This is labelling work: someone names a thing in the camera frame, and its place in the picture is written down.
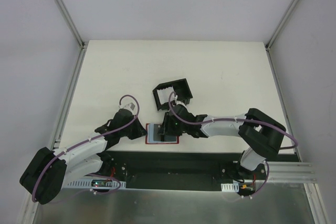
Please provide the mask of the red leather card holder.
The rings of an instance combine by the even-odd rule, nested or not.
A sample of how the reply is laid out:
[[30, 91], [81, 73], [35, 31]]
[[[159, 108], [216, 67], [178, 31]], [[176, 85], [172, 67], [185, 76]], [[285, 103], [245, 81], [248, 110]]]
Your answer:
[[147, 136], [145, 138], [145, 143], [150, 145], [164, 145], [164, 144], [178, 144], [179, 143], [179, 137], [176, 136], [177, 141], [176, 142], [161, 142], [161, 135], [158, 135], [159, 127], [161, 124], [155, 124], [155, 123], [147, 123], [146, 124], [146, 130], [147, 130]]

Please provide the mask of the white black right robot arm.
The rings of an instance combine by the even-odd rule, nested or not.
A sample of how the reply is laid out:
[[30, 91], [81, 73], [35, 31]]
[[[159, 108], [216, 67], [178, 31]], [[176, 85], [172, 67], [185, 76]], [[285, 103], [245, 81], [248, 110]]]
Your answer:
[[227, 118], [207, 114], [193, 115], [183, 105], [176, 105], [165, 113], [158, 134], [176, 136], [188, 134], [194, 138], [213, 136], [241, 137], [249, 146], [236, 166], [242, 179], [250, 178], [263, 161], [276, 157], [280, 151], [286, 128], [256, 108]]

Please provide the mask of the black card box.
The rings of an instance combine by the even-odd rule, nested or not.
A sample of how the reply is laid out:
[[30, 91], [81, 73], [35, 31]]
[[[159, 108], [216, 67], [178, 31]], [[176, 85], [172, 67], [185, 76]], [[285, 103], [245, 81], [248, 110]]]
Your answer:
[[160, 83], [152, 91], [158, 111], [169, 109], [169, 96], [172, 92], [175, 92], [177, 100], [185, 105], [193, 98], [186, 78]]

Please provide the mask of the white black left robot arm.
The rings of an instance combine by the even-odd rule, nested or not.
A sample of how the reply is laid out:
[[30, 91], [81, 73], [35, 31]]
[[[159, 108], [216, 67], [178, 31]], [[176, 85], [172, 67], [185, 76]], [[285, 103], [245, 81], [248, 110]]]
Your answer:
[[19, 183], [31, 194], [33, 202], [44, 205], [52, 201], [64, 186], [83, 176], [91, 174], [113, 179], [117, 169], [107, 150], [123, 137], [135, 140], [146, 134], [137, 113], [119, 109], [86, 140], [54, 150], [39, 149]]

